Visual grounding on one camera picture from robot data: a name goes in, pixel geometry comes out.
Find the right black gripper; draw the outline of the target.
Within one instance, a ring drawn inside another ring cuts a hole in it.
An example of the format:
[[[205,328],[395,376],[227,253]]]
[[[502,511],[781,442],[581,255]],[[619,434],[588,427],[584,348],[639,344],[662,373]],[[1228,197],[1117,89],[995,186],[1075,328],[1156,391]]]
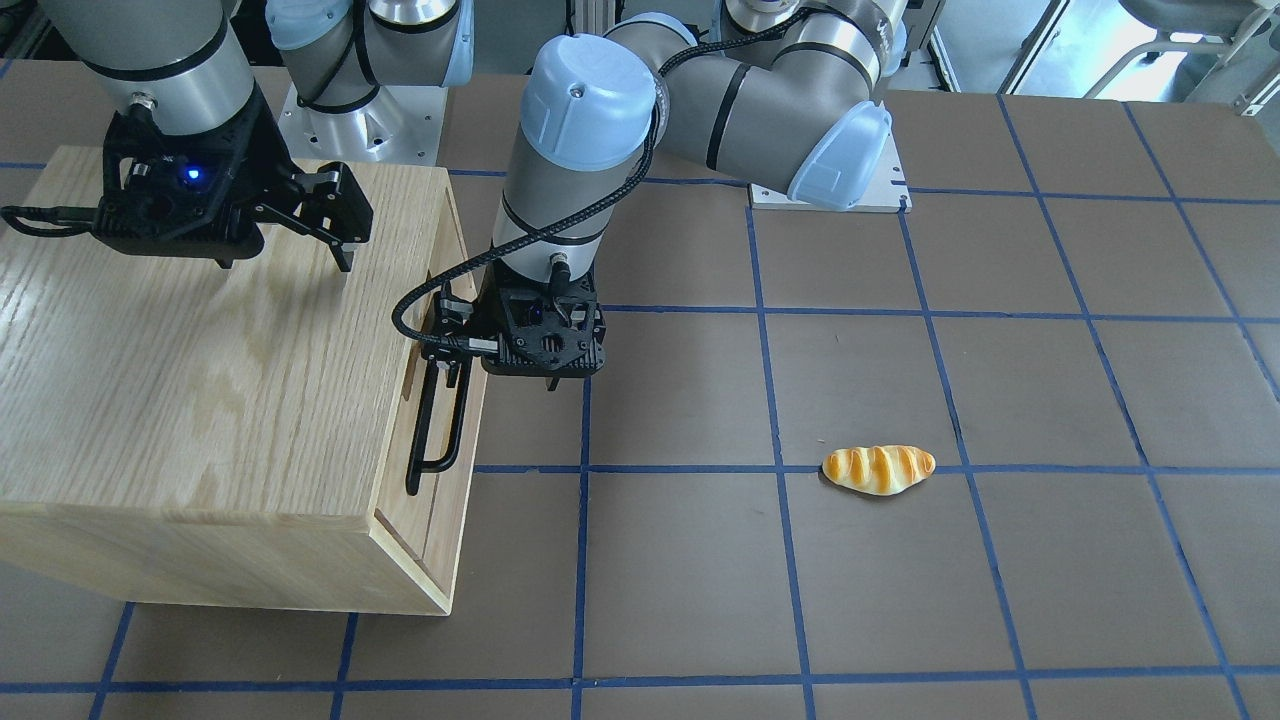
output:
[[[152,111],[134,105],[108,126],[90,233],[125,255],[230,266],[261,254],[257,223],[268,223],[314,237],[351,273],[372,220],[351,168],[330,161],[302,172],[264,101],[196,135],[164,135]]]

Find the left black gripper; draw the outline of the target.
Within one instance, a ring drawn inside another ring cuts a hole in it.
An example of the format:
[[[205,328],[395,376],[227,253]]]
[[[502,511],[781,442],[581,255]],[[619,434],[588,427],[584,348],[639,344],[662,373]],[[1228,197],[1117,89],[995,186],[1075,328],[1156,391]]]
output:
[[[605,365],[605,322],[596,296],[595,270],[556,292],[508,268],[489,268],[475,304],[451,290],[431,299],[431,334],[420,340],[428,363],[422,389],[434,391],[444,377],[474,357],[493,375],[544,378],[554,389],[561,379],[582,379]]]

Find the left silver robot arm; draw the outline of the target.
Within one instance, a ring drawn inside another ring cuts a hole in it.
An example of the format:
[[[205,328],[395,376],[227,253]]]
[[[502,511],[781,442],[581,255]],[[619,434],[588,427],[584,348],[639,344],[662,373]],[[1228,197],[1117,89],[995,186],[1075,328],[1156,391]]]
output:
[[[545,44],[525,86],[488,251],[393,309],[426,357],[585,378],[605,363],[595,256],[668,152],[835,211],[865,193],[892,119],[902,1],[721,1],[709,44],[643,13]]]

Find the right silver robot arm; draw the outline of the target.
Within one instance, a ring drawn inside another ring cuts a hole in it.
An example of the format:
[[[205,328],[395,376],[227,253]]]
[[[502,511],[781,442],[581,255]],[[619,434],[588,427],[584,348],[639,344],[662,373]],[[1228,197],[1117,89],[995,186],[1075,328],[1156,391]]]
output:
[[[116,252],[207,259],[261,254],[261,225],[310,236],[349,272],[372,206],[349,160],[421,147],[394,87],[448,88],[474,73],[471,1],[269,1],[269,36],[294,86],[315,172],[291,156],[219,1],[45,1],[42,9],[115,106],[92,208],[5,206],[23,234],[90,234]]]

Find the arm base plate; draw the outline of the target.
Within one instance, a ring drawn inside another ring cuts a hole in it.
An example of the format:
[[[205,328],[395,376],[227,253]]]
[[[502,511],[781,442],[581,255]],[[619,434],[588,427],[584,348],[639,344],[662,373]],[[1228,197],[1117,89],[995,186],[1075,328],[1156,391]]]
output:
[[[278,127],[294,158],[434,167],[448,97],[443,87],[384,86],[365,106],[328,114],[298,106],[291,87]]]
[[[855,211],[855,213],[899,213],[910,211],[913,200],[908,178],[902,169],[897,145],[890,136],[883,151],[867,176],[861,192],[850,197],[836,197],[842,204],[814,204],[803,199],[791,199],[786,193],[762,184],[749,184],[751,206],[756,210],[777,211]]]

